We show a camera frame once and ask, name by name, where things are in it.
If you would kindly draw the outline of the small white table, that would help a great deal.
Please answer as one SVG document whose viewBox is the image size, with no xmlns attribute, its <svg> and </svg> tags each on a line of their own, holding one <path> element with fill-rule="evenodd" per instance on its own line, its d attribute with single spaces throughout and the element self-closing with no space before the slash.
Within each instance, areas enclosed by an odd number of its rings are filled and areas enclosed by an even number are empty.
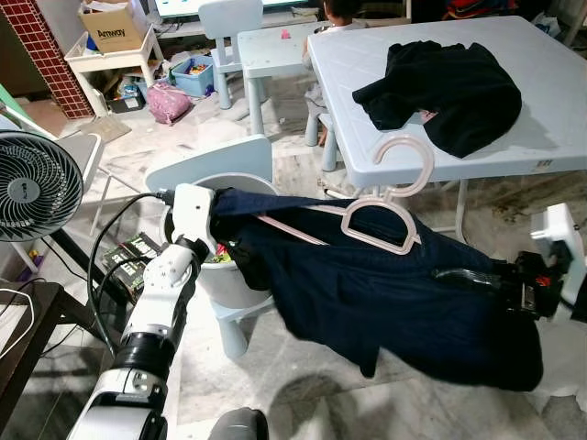
<svg viewBox="0 0 587 440">
<path fill-rule="evenodd" d="M 99 92 L 99 89 L 91 85 L 87 77 L 87 72 L 100 72 L 108 70 L 121 70 L 121 68 L 135 67 L 141 71 L 141 76 L 147 85 L 155 83 L 154 68 L 150 62 L 152 56 L 159 63 L 156 67 L 162 66 L 165 59 L 158 42 L 158 35 L 155 30 L 148 30 L 147 36 L 142 40 L 141 46 L 131 50 L 117 51 L 116 53 L 101 54 L 84 54 L 84 43 L 88 41 L 89 34 L 83 33 L 74 45 L 64 54 L 64 61 L 68 63 L 72 74 L 77 79 L 77 83 L 83 88 L 88 104 L 91 105 L 96 117 L 102 117 L 108 114 L 105 106 L 105 98 Z"/>
</svg>

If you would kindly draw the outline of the pink dotted bag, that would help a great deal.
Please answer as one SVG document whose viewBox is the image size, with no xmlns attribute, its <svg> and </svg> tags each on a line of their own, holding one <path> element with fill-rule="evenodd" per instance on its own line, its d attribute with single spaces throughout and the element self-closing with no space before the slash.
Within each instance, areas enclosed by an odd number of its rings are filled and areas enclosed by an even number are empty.
<svg viewBox="0 0 587 440">
<path fill-rule="evenodd" d="M 193 109 L 193 102 L 181 89 L 166 82 L 156 82 L 144 92 L 150 113 L 159 123 L 173 126 L 173 123 Z"/>
</svg>

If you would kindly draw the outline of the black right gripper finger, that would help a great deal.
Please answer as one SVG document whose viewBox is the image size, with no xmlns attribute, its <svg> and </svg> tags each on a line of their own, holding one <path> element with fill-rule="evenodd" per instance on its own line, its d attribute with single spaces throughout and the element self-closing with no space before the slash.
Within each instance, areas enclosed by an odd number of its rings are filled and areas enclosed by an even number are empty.
<svg viewBox="0 0 587 440">
<path fill-rule="evenodd" d="M 477 271 L 476 269 L 433 269 L 433 280 L 465 290 L 490 294 L 490 296 L 504 296 L 507 291 L 511 291 L 515 287 L 515 281 L 511 278 L 499 275 L 499 273 Z"/>
</svg>

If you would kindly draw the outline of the dark wooden table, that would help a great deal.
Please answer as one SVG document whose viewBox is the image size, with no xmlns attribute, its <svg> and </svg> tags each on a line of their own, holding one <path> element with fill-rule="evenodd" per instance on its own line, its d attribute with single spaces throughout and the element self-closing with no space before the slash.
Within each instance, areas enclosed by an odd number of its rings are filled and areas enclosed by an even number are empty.
<svg viewBox="0 0 587 440">
<path fill-rule="evenodd" d="M 15 335 L 0 335 L 0 433 L 11 419 L 42 349 L 59 325 L 61 311 L 58 306 L 68 297 L 58 282 L 30 282 L 27 285 L 8 282 L 5 288 L 21 290 L 32 299 L 26 301 L 20 294 L 0 291 L 0 307 L 8 303 L 30 307 L 18 318 Z"/>
</svg>

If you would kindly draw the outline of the brown cardboard box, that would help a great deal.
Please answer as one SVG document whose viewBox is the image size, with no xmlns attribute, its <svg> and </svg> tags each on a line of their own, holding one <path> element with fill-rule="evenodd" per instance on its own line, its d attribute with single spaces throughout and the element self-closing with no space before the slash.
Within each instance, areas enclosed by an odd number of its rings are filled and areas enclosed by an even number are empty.
<svg viewBox="0 0 587 440">
<path fill-rule="evenodd" d="M 138 50 L 151 29 L 139 0 L 83 0 L 77 14 L 101 53 Z"/>
</svg>

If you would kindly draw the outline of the silver robot left leg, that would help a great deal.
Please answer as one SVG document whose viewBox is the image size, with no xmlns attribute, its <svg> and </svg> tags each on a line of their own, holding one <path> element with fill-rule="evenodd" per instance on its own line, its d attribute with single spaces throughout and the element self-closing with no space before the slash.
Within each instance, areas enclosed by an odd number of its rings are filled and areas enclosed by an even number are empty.
<svg viewBox="0 0 587 440">
<path fill-rule="evenodd" d="M 267 416 L 256 408 L 235 408 L 219 416 L 208 440 L 269 440 Z"/>
</svg>

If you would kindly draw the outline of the black garment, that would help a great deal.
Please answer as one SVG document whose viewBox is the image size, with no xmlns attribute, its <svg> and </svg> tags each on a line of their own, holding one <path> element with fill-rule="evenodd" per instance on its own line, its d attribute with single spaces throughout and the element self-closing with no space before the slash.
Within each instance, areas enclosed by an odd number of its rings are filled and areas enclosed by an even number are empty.
<svg viewBox="0 0 587 440">
<path fill-rule="evenodd" d="M 428 112 L 428 138 L 458 159 L 501 138 L 523 110 L 515 81 L 481 43 L 394 43 L 384 76 L 352 99 L 379 130 L 403 128 L 414 114 Z"/>
</svg>

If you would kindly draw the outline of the seated child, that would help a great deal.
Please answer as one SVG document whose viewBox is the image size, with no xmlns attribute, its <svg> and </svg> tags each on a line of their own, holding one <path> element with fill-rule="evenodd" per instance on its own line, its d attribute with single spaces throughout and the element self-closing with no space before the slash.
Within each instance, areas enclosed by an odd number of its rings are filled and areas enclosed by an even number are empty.
<svg viewBox="0 0 587 440">
<path fill-rule="evenodd" d="M 320 5 L 327 24 L 316 28 L 314 34 L 368 28 L 364 21 L 357 20 L 363 6 L 361 0 L 320 0 Z"/>
</svg>

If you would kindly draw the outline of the dark grey storage bin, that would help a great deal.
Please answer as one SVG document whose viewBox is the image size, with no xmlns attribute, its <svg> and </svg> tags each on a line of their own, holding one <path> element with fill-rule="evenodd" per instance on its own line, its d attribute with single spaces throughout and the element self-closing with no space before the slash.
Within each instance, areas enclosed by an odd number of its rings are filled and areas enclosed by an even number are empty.
<svg viewBox="0 0 587 440">
<path fill-rule="evenodd" d="M 114 114 L 137 112 L 138 110 L 146 109 L 148 106 L 143 92 L 135 84 L 122 85 L 116 91 L 110 92 L 105 97 L 105 104 L 106 109 Z"/>
</svg>

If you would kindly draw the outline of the light blue child chair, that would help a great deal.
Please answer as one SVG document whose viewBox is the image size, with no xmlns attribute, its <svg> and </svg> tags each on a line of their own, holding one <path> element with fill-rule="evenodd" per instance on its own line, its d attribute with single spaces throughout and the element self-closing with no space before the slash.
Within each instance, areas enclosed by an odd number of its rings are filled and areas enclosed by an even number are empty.
<svg viewBox="0 0 587 440">
<path fill-rule="evenodd" d="M 320 92 L 320 84 L 312 84 L 305 93 L 307 105 L 307 121 L 305 129 L 306 144 L 323 147 L 323 171 L 335 171 L 338 163 L 338 144 L 334 128 L 334 117 L 327 112 L 326 100 Z"/>
<path fill-rule="evenodd" d="M 219 144 L 213 149 L 194 152 L 187 158 L 173 160 L 151 170 L 146 177 L 146 184 L 151 190 L 170 190 L 189 180 L 227 172 L 252 173 L 272 184 L 271 142 L 263 135 L 251 135 Z M 248 349 L 249 340 L 239 325 L 240 320 L 264 314 L 273 307 L 271 293 L 264 302 L 246 309 L 218 305 L 209 296 L 208 301 L 216 317 L 224 353 L 230 358 L 243 356 Z"/>
<path fill-rule="evenodd" d="M 227 76 L 231 72 L 242 72 L 239 49 L 229 47 L 229 41 L 240 32 L 261 27 L 263 3 L 261 0 L 206 0 L 197 8 L 205 36 L 216 43 L 211 51 L 215 63 L 215 89 L 219 108 L 228 110 L 232 106 L 231 92 L 227 87 Z"/>
</svg>

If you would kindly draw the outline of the red tiled pillar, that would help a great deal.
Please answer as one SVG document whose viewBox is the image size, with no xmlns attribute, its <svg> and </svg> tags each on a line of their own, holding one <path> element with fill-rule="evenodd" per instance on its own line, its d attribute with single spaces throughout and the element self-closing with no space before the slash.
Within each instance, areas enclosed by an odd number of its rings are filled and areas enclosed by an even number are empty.
<svg viewBox="0 0 587 440">
<path fill-rule="evenodd" d="M 58 1 L 70 1 L 72 8 L 80 4 L 80 0 L 0 0 L 0 14 L 7 18 L 26 54 L 46 81 L 55 105 L 70 120 L 80 120 L 95 113 L 83 86 L 64 59 L 70 47 L 63 48 L 56 40 L 45 14 L 47 7 Z"/>
</svg>

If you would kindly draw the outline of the white table leg frame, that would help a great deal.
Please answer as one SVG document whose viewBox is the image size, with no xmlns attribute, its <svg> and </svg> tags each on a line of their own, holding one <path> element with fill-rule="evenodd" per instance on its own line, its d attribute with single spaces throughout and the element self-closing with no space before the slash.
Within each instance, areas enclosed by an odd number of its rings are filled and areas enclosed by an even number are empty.
<svg viewBox="0 0 587 440">
<path fill-rule="evenodd" d="M 466 243 L 464 235 L 464 219 L 467 205 L 467 180 L 460 180 L 458 185 L 457 208 L 454 214 L 454 236 L 460 242 Z"/>
</svg>

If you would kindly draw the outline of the blue toy bin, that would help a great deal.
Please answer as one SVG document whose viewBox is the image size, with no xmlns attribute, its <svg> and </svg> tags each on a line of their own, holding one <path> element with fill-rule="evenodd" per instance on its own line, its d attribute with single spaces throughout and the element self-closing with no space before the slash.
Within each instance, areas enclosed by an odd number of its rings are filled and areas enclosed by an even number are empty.
<svg viewBox="0 0 587 440">
<path fill-rule="evenodd" d="M 215 90 L 216 62 L 213 56 L 193 55 L 171 67 L 173 84 L 192 97 L 205 97 Z"/>
</svg>

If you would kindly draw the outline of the navy blue garment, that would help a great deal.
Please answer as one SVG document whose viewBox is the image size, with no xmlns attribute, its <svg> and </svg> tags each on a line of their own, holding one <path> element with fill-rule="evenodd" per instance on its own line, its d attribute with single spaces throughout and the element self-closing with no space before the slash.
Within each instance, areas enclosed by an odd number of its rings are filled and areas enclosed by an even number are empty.
<svg viewBox="0 0 587 440">
<path fill-rule="evenodd" d="M 435 280 L 435 269 L 488 272 L 495 261 L 424 224 L 420 243 L 395 255 L 348 237 L 329 200 L 219 190 L 211 217 L 249 281 L 269 285 L 296 338 L 326 345 L 376 373 L 387 349 L 453 384 L 529 392 L 542 365 L 536 323 L 491 294 Z"/>
</svg>

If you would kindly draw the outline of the brown floor mat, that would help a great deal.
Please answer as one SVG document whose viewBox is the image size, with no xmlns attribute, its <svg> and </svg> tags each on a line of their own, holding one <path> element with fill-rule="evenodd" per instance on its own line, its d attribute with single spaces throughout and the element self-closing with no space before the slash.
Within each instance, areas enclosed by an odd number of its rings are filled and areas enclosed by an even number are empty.
<svg viewBox="0 0 587 440">
<path fill-rule="evenodd" d="M 84 134 L 100 136 L 104 141 L 114 141 L 114 139 L 130 133 L 131 129 L 117 117 L 106 115 L 80 126 L 80 131 Z"/>
</svg>

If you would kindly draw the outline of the pink plastic clothes hanger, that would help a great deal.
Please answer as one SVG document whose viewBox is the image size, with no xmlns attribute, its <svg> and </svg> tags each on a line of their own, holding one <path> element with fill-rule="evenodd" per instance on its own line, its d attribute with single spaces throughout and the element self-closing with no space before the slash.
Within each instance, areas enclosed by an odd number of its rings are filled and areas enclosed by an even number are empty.
<svg viewBox="0 0 587 440">
<path fill-rule="evenodd" d="M 420 156 L 420 159 L 422 159 L 422 171 L 420 171 L 418 179 L 416 179 L 414 183 L 408 185 L 406 188 L 397 188 L 389 191 L 389 196 L 393 198 L 410 197 L 411 194 L 419 193 L 420 190 L 422 190 L 425 187 L 425 184 L 427 184 L 429 181 L 429 176 L 432 175 L 433 169 L 435 168 L 435 150 L 432 147 L 429 147 L 423 141 L 419 141 L 419 139 L 415 136 L 397 135 L 387 138 L 386 141 L 382 143 L 380 147 L 378 147 L 376 154 L 373 156 L 373 162 L 382 162 L 382 158 L 384 158 L 385 152 L 397 146 L 407 146 L 416 150 Z M 363 208 L 370 208 L 370 206 L 373 206 L 373 208 L 382 208 L 393 211 L 394 213 L 398 214 L 400 219 L 402 219 L 405 226 L 405 238 L 401 246 L 396 246 L 393 243 L 385 242 L 385 240 L 381 240 L 377 237 L 366 235 L 364 232 L 358 231 L 357 229 L 352 229 L 349 223 L 351 223 L 352 219 L 355 218 L 357 211 Z M 360 240 L 360 242 L 366 243 L 368 246 L 380 248 L 381 250 L 394 253 L 394 255 L 406 255 L 406 253 L 410 253 L 412 251 L 414 246 L 420 246 L 420 244 L 422 244 L 422 238 L 420 238 L 418 230 L 416 230 L 414 215 L 398 203 L 385 200 L 385 198 L 358 198 L 358 200 L 349 203 L 349 205 L 345 206 L 345 208 L 337 208 L 336 206 L 318 204 L 305 206 L 305 209 L 323 211 L 323 213 L 340 216 L 341 218 L 339 227 L 340 231 L 343 232 L 345 236 Z"/>
</svg>

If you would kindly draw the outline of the small light blue table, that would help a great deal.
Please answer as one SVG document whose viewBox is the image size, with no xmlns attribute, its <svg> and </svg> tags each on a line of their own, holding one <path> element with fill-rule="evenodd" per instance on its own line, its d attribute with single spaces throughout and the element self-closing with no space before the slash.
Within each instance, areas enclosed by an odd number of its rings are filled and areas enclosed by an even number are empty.
<svg viewBox="0 0 587 440">
<path fill-rule="evenodd" d="M 264 135 L 261 120 L 261 89 L 264 77 L 296 75 L 305 71 L 302 62 L 306 39 L 324 22 L 269 27 L 240 32 L 236 38 L 244 92 L 249 109 L 249 134 Z"/>
</svg>

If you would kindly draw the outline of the large light blue plastic table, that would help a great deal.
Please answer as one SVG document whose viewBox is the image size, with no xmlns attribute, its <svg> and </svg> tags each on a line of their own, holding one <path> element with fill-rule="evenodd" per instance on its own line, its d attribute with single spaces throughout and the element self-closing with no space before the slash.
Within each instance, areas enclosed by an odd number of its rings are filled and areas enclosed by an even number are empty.
<svg viewBox="0 0 587 440">
<path fill-rule="evenodd" d="M 353 92 L 384 76 L 386 51 L 394 43 L 432 40 L 440 45 L 485 46 L 520 89 L 523 109 L 515 126 L 465 159 L 435 154 L 433 182 L 533 175 L 586 168 L 586 61 L 517 16 L 370 27 L 311 35 L 307 51 L 334 117 L 334 135 L 358 189 L 416 181 L 422 160 L 395 147 L 382 162 L 372 158 L 398 130 L 381 131 L 352 99 Z"/>
</svg>

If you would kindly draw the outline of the grey white folding chair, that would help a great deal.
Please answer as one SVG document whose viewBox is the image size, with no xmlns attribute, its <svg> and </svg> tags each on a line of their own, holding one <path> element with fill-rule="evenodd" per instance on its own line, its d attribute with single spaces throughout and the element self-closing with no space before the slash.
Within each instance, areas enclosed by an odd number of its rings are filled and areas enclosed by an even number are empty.
<svg viewBox="0 0 587 440">
<path fill-rule="evenodd" d="M 93 185 L 99 182 L 101 177 L 105 177 L 100 183 L 102 192 L 99 200 L 96 202 L 83 201 L 83 205 L 97 205 L 94 211 L 93 222 L 91 227 L 96 228 L 99 222 L 99 216 L 102 213 L 102 205 L 105 204 L 106 194 L 109 192 L 110 184 L 118 182 L 123 187 L 129 188 L 134 193 L 141 193 L 141 190 L 135 188 L 129 181 L 122 179 L 106 168 L 101 167 L 102 155 L 105 151 L 105 143 L 100 135 L 97 134 L 77 134 L 58 139 L 60 146 L 76 160 L 80 165 L 80 171 L 83 172 L 83 196 L 89 193 Z"/>
</svg>

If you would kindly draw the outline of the grey laundry bucket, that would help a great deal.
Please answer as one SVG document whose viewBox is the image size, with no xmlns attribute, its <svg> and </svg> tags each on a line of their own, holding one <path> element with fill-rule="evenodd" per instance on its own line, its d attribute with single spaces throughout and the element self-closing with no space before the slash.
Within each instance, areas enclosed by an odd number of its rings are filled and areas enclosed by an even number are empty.
<svg viewBox="0 0 587 440">
<path fill-rule="evenodd" d="M 277 194 L 271 181 L 262 179 L 252 173 L 227 172 L 215 173 L 188 181 L 213 190 L 235 188 L 242 192 Z M 270 297 L 268 290 L 253 290 L 246 282 L 246 277 L 239 271 L 235 261 L 215 263 L 208 260 L 202 265 L 200 276 L 196 281 L 198 288 L 208 294 L 211 301 L 227 309 L 247 309 L 264 302 Z"/>
</svg>

